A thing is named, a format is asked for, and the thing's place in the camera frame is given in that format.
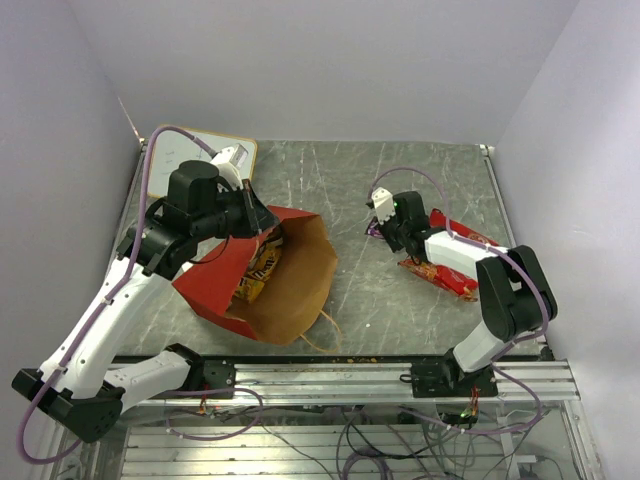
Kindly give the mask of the small whiteboard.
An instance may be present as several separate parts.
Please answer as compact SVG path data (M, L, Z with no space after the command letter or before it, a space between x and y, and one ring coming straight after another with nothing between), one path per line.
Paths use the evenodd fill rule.
M229 160L241 179L252 178L258 152L255 140L187 127L184 130L222 155L223 160ZM151 155L148 195L154 198L165 196L170 174L187 160L210 161L211 158L200 146L181 134L173 131L161 133Z

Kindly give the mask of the red paper bag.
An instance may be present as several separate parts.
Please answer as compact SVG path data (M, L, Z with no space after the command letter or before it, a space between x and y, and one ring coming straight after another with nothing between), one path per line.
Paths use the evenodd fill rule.
M222 243L172 285L205 320L262 343L289 345L324 313L338 259L320 215L279 206L270 210L280 220L282 256L254 301L236 297L235 290L267 233Z

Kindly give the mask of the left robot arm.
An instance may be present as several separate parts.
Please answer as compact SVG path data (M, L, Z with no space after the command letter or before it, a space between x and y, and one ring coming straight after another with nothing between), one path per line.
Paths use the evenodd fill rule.
M142 401L167 391L196 395L204 362L179 344L122 369L109 367L146 302L192 261L201 242L252 239L277 222L231 161L183 162L170 174L166 196L141 204L72 333L39 368L20 370L13 389L85 443L102 438Z

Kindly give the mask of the red snack packet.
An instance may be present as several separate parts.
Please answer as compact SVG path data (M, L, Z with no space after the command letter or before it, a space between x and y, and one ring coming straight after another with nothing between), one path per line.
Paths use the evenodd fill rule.
M451 221L450 226L456 234L464 238L477 241L481 244L490 244L494 247L499 246L499 244L492 239L479 234L461 223ZM459 269L453 268L450 262L445 264L421 262L411 256L407 256L404 260L398 262L397 265L417 277L455 294L464 301L476 302L479 299L478 282L474 276L468 275L470 269L466 266L460 271Z

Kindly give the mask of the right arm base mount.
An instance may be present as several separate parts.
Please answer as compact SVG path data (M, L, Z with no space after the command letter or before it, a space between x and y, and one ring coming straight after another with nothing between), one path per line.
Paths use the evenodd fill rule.
M462 373L458 380L449 378L437 361L412 364L408 382L414 398L470 398L475 391L480 398L496 397L497 383L490 367L475 373Z

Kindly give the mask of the aluminium frame rail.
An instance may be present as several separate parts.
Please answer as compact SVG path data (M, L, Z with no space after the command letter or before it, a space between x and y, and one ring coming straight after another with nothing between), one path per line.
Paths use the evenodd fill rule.
M417 404L428 401L464 403L470 398L414 398L408 382L411 363L235 364L239 390L232 399L250 402L247 389L269 405L347 403ZM566 362L501 362L493 373L498 395L483 402L571 401L580 398Z

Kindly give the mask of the yellow candy packet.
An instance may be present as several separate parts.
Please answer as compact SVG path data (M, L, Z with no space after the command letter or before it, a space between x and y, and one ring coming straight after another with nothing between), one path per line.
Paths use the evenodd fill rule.
M234 297L252 303L271 278L282 255L283 238L270 235L256 250L245 274L234 291Z

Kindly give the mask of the purple candy packet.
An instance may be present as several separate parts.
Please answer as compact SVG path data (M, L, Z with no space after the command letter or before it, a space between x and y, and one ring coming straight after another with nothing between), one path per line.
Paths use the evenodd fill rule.
M365 234L373 238L383 239L383 235L380 232L379 227L378 219L373 217L366 227Z

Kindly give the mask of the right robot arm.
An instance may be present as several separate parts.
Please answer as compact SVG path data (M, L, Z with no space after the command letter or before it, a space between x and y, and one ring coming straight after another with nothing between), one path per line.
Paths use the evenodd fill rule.
M369 207L392 251L404 251L418 264L452 269L478 284L482 320L447 353L440 380L448 393L465 394L476 383L475 372L556 317L556 300L530 247L482 244L451 230L449 223L435 227L416 191L393 194L377 188Z

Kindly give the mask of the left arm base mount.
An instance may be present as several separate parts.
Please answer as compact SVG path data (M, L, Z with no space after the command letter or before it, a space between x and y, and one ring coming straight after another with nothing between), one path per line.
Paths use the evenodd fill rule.
M204 362L202 387L204 390L213 390L207 394L213 399L232 399L234 396L236 369L227 360L208 360Z

